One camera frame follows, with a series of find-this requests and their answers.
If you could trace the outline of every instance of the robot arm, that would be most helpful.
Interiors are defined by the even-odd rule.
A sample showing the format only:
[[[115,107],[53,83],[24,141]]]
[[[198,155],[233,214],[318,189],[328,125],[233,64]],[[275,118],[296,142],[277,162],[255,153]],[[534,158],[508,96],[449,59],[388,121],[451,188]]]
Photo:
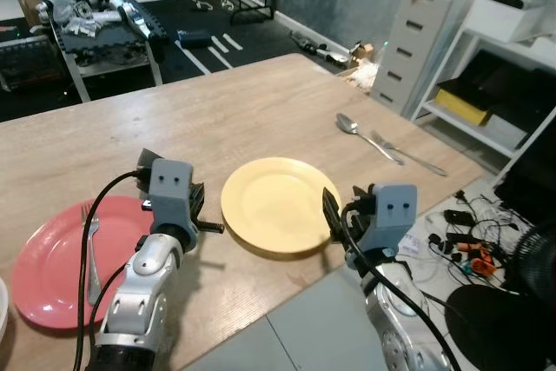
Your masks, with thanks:
[[[197,226],[223,232],[222,225],[197,221],[204,189],[191,183],[192,172],[185,162],[154,159],[150,201],[142,206],[153,211],[150,235],[126,264],[124,282],[104,317],[87,371],[151,370],[164,330],[168,287],[183,255],[197,244]]]
[[[398,243],[413,226],[417,190],[409,184],[371,185],[368,192],[354,187],[350,203],[355,214],[348,233],[376,269],[428,314],[427,300],[414,285],[409,268],[397,262]],[[343,234],[338,204],[324,189],[323,211],[333,242],[346,250],[346,263],[359,272],[366,297],[367,315],[382,341],[388,369],[449,371],[450,364],[425,322],[398,296],[379,283],[357,257]]]

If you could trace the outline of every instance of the cluttered table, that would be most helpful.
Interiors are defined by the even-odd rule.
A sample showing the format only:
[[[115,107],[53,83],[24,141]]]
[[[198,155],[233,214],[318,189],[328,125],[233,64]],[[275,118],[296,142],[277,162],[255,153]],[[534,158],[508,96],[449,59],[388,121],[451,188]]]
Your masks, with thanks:
[[[360,138],[340,132],[334,126],[338,112],[357,120],[364,133],[377,129],[449,176],[410,161],[389,161]],[[33,233],[133,169],[143,148],[193,164],[194,182],[204,182],[206,189],[201,215],[211,221],[222,218],[221,192],[230,174],[267,156],[315,166],[334,183],[342,203],[354,185],[413,183],[419,213],[481,173],[456,150],[296,54],[2,123],[0,135],[0,276],[8,288]],[[113,194],[138,191],[128,181]],[[180,307],[168,321],[169,369],[206,354],[342,262],[337,246],[301,260],[270,261],[248,252],[228,232],[206,235],[180,269],[182,285],[174,295]],[[74,350],[75,331],[37,328],[10,304],[1,369],[69,369]],[[86,363],[88,351],[84,358]]]

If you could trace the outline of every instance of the pink plate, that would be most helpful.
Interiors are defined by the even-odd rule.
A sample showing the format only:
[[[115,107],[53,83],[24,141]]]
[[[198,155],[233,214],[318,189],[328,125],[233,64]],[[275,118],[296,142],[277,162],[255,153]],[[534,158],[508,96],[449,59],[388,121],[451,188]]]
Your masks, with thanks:
[[[17,257],[11,277],[13,299],[19,313],[37,325],[56,329],[77,327],[83,203],[46,222],[25,243]],[[93,236],[93,243],[101,287],[134,254],[139,238],[149,233],[153,216],[141,210],[141,203],[134,197],[109,195],[96,211],[99,229]],[[88,324],[92,307],[86,295],[88,273],[86,277],[85,323]],[[96,313],[97,321],[103,319],[122,280],[120,275],[104,295]]]

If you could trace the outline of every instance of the silver spoon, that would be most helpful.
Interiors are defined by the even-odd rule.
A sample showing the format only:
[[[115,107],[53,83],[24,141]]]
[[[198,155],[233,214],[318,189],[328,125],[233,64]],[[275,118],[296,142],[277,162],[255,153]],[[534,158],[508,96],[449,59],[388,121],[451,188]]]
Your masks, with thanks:
[[[405,164],[405,162],[399,158],[398,156],[393,155],[387,149],[381,147],[378,143],[373,141],[371,138],[364,136],[358,129],[357,123],[349,119],[347,116],[343,115],[342,113],[336,114],[336,126],[340,128],[342,131],[346,132],[347,134],[357,135],[363,138],[365,141],[373,145],[375,148],[379,150],[381,154],[383,154],[388,160],[394,161],[399,165]]]
[[[420,158],[417,158],[416,156],[412,156],[411,154],[408,154],[406,151],[399,149],[397,147],[395,147],[391,142],[388,142],[387,140],[385,140],[382,136],[379,135],[378,132],[376,132],[375,130],[371,132],[371,137],[378,143],[380,144],[382,147],[386,148],[386,149],[391,149],[393,151],[397,151],[400,154],[406,156],[407,158],[411,158],[412,160],[414,160],[415,162],[419,163],[420,165],[422,165],[423,167],[425,167],[426,169],[430,169],[431,171],[433,171],[435,174],[438,174],[439,176],[443,176],[443,177],[447,177],[448,173],[446,171],[444,171],[443,169],[431,164],[430,162],[426,162],[421,160]]]

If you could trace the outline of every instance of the silver fork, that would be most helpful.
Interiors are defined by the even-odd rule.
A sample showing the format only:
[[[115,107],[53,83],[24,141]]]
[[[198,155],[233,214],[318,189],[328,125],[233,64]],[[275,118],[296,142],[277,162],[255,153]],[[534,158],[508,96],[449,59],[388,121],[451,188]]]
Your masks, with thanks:
[[[85,221],[87,220],[90,208],[90,204],[84,204],[81,206],[81,220],[83,222],[83,226],[85,226]],[[90,223],[89,236],[87,237],[87,243],[89,244],[89,286],[87,288],[87,301],[91,306],[95,305],[96,299],[98,299],[98,296],[101,294],[101,282],[98,278],[98,273],[96,272],[95,251],[93,249],[93,235],[97,230],[98,216],[94,214]]]
[[[371,137],[374,139],[375,142],[380,144],[382,147],[384,147],[386,149],[391,149],[392,151],[397,151],[400,154],[402,154],[403,156],[406,156],[407,158],[410,158],[410,159],[414,160],[415,162],[422,165],[426,169],[430,169],[435,174],[438,174],[439,176],[447,177],[448,173],[446,171],[444,171],[443,169],[441,169],[440,167],[437,167],[437,166],[431,164],[430,162],[423,161],[420,158],[417,158],[416,156],[412,156],[411,154],[408,154],[403,149],[399,149],[398,147],[394,146],[391,142],[388,142],[386,139],[384,139],[382,136],[380,136],[377,131],[375,131],[375,130],[372,131],[371,132]]]

